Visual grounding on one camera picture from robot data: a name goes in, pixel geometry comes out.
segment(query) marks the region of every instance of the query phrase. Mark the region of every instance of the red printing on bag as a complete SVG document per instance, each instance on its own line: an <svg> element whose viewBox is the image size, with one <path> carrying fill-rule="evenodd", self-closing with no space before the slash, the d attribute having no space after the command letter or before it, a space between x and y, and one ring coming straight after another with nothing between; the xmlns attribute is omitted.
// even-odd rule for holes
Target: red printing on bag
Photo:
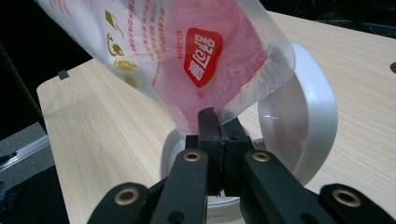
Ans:
<svg viewBox="0 0 396 224"><path fill-rule="evenodd" d="M187 31L184 70L196 87L202 88L215 75L221 51L220 34L197 28Z"/></svg>

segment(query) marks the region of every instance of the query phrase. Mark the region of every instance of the light wood surface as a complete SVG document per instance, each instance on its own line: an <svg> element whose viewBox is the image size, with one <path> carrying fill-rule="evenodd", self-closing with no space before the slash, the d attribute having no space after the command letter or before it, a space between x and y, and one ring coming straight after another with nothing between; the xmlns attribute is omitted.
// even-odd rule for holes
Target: light wood surface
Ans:
<svg viewBox="0 0 396 224"><path fill-rule="evenodd" d="M360 190L396 217L396 40L271 16L290 41L304 46L331 83L339 113L328 159L307 185ZM96 60L38 89L71 223L86 223L114 186L158 181L161 148L175 128L163 107L117 79ZM253 138L262 134L257 106L240 117Z"/></svg>

